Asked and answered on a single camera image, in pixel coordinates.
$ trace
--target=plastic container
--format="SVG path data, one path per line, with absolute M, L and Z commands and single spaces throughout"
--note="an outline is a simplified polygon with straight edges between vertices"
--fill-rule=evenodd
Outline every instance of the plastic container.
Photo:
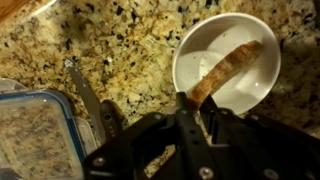
M 58 91 L 0 94 L 0 179 L 83 179 L 92 137 Z

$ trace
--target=white ceramic bowl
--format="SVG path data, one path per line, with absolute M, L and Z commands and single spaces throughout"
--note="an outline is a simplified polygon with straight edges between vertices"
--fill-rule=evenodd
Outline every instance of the white ceramic bowl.
M 257 40 L 263 50 L 246 72 L 241 72 L 216 93 L 219 107 L 241 114 L 257 105 L 273 87 L 280 70 L 277 39 L 260 19 L 226 13 L 194 25 L 173 56 L 173 82 L 177 92 L 189 92 L 223 57 L 241 44 Z

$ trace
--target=bolt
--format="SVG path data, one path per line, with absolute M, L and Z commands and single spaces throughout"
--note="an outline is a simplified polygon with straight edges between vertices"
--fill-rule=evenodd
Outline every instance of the bolt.
M 199 169 L 199 175 L 201 176 L 201 178 L 203 180 L 207 180 L 207 179 L 213 179 L 214 173 L 213 171 L 208 168 L 208 167 L 201 167 Z
M 187 114 L 187 110 L 183 109 L 183 110 L 181 110 L 181 113 L 182 114 Z
M 252 114 L 250 117 L 253 120 L 259 120 L 259 116 L 255 115 L 255 114 Z
M 156 114 L 154 117 L 155 117 L 156 119 L 161 119 L 161 115 L 160 115 L 160 114 Z
M 105 162 L 106 160 L 103 157 L 97 157 L 95 160 L 93 160 L 93 165 L 96 167 L 101 167 Z
M 220 112 L 224 115 L 228 114 L 228 111 L 224 110 L 224 109 L 221 109 Z
M 263 174 L 271 180 L 278 180 L 279 179 L 279 174 L 273 170 L 273 169 L 265 169 L 263 170 Z

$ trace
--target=bread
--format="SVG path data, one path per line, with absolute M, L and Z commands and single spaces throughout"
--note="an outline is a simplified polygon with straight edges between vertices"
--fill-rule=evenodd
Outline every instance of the bread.
M 193 110 L 198 110 L 209 94 L 215 93 L 232 77 L 247 69 L 260 55 L 258 41 L 242 44 L 224 57 L 188 94 Z

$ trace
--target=granite countertop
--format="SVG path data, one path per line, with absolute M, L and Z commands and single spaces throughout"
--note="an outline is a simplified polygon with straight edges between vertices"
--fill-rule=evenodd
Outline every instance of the granite countertop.
M 88 119 L 63 65 L 72 58 L 100 100 L 114 100 L 130 125 L 147 112 L 174 106 L 171 58 L 192 25 L 244 12 L 272 28 L 282 52 L 274 88 L 251 111 L 311 133 L 320 123 L 320 32 L 312 0 L 218 2 L 31 1 L 1 23 L 0 77 L 62 91 L 76 116 Z

